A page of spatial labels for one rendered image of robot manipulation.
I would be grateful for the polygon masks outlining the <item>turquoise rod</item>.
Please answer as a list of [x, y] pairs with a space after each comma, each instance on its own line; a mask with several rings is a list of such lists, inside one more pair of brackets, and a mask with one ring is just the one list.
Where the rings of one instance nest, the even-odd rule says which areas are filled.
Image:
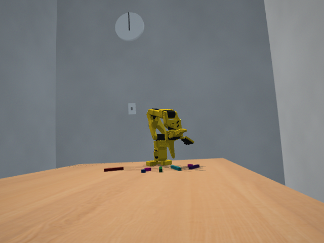
[[181, 167], [175, 166], [175, 165], [171, 165], [171, 168], [177, 171], [181, 171]]

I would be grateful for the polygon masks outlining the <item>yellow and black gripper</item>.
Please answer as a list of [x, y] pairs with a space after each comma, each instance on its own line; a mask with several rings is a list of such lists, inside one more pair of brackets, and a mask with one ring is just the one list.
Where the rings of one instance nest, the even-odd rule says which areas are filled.
[[165, 131], [165, 142], [169, 148], [170, 154], [172, 156], [172, 158], [175, 158], [175, 152], [174, 152], [174, 141], [181, 139], [184, 144], [189, 145], [189, 144], [193, 144], [194, 141], [191, 140], [190, 138], [188, 138], [187, 136], [183, 137], [184, 132], [187, 132], [186, 129], [179, 129], [179, 130], [169, 130], [169, 131]]

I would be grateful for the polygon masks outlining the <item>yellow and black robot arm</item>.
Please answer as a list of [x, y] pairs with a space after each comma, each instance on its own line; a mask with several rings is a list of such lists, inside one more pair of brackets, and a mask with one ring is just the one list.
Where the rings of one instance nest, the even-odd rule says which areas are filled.
[[[149, 122], [149, 129], [154, 141], [154, 160], [147, 161], [146, 165], [155, 166], [160, 164], [162, 166], [172, 164], [171, 160], [167, 159], [167, 144], [165, 142], [165, 127], [168, 130], [179, 130], [182, 128], [181, 120], [178, 118], [177, 112], [173, 109], [149, 109], [147, 112], [147, 118]], [[164, 120], [164, 124], [161, 122], [160, 118]], [[169, 120], [173, 119], [173, 120]], [[161, 134], [156, 134], [156, 129], [158, 129]], [[160, 161], [160, 162], [158, 162]]]

